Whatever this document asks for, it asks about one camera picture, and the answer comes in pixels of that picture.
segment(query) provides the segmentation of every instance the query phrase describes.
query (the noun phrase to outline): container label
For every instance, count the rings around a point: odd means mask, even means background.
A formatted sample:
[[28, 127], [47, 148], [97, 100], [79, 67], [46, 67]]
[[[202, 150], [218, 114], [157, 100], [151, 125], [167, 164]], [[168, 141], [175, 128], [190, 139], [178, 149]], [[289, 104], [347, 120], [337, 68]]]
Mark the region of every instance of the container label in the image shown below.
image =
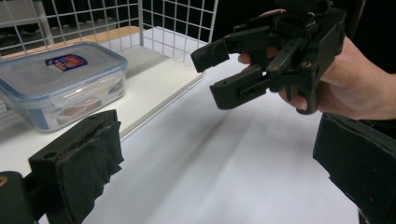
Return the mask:
[[64, 56], [47, 59], [45, 63], [46, 66], [54, 66], [61, 72], [66, 72], [88, 64], [87, 60], [75, 54], [66, 54]]

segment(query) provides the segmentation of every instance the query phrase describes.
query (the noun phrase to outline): wire grid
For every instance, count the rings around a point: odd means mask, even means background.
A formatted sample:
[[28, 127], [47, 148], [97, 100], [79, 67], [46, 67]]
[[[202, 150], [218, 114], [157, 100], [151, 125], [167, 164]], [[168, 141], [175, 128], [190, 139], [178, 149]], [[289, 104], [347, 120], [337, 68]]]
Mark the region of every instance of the wire grid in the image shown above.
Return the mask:
[[91, 41], [190, 61], [210, 42], [218, 0], [0, 0], [0, 60]]

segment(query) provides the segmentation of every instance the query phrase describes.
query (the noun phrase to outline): white table surface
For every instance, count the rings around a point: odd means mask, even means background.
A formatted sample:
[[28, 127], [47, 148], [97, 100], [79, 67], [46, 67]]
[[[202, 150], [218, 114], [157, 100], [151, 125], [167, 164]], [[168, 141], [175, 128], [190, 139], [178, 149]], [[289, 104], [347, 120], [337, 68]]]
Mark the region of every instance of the white table surface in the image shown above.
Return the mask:
[[[233, 55], [208, 69], [202, 81], [125, 134], [122, 170], [84, 223], [358, 224], [356, 205], [312, 159], [319, 113], [300, 115], [274, 93], [233, 110], [216, 107], [209, 86], [243, 67]], [[4, 149], [4, 134], [1, 170], [26, 175], [37, 148]]]

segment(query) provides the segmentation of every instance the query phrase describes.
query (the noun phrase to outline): human hand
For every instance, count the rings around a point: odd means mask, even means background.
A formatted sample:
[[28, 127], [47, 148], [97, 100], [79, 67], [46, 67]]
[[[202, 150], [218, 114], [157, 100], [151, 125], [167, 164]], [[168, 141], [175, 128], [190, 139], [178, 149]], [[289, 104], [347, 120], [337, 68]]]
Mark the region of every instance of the human hand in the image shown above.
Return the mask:
[[[276, 54], [276, 50], [267, 50]], [[247, 53], [240, 63], [250, 63]], [[396, 76], [371, 63], [345, 38], [341, 54], [326, 70], [318, 84], [318, 110], [352, 119], [396, 119]], [[285, 91], [280, 96], [286, 100]], [[306, 100], [297, 95], [289, 104], [305, 110]]]

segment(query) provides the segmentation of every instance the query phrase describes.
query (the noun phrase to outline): clear plastic container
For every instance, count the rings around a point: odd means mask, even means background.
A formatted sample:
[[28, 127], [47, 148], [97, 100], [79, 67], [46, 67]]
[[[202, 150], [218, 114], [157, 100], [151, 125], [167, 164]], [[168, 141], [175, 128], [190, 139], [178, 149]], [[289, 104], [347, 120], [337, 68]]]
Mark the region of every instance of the clear plastic container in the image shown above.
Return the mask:
[[125, 58], [90, 42], [0, 62], [0, 97], [41, 132], [120, 99]]

